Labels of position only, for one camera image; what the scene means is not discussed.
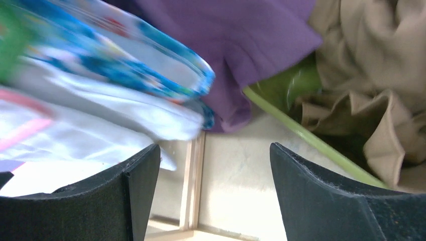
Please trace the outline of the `tan pleated skirt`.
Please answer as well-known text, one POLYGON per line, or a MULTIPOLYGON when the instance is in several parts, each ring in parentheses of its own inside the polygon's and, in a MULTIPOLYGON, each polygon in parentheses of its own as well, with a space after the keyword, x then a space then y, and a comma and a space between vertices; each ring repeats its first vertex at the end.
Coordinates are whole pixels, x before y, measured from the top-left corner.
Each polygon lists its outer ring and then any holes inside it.
POLYGON ((425 192, 425 1, 318 1, 309 19, 321 93, 297 98, 301 125, 360 136, 388 187, 425 192))

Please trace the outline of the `pink wire hanger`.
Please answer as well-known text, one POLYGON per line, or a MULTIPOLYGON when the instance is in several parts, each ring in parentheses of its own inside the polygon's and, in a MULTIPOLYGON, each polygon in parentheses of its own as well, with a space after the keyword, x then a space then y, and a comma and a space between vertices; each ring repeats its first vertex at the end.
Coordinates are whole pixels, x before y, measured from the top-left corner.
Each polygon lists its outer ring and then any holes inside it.
POLYGON ((2 137, 1 151, 4 151, 42 131, 50 126, 55 120, 53 111, 34 98, 24 96, 11 90, 1 89, 1 100, 23 106, 24 108, 30 109, 31 111, 39 114, 39 117, 23 123, 2 137))

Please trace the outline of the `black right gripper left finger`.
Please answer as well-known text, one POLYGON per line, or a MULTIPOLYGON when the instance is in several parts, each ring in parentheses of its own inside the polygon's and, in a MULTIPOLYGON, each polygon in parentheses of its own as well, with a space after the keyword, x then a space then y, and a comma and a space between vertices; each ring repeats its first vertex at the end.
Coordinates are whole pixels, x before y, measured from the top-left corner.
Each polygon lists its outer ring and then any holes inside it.
POLYGON ((1 240, 144 240, 160 169, 152 144, 53 193, 1 198, 1 240))

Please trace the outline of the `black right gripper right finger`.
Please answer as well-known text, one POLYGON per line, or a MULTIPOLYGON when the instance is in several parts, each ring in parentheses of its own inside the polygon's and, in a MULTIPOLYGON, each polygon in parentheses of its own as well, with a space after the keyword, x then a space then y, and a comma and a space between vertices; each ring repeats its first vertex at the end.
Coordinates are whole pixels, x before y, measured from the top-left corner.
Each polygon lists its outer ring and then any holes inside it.
POLYGON ((288 240, 425 240, 425 195, 335 173, 279 143, 270 164, 288 240))

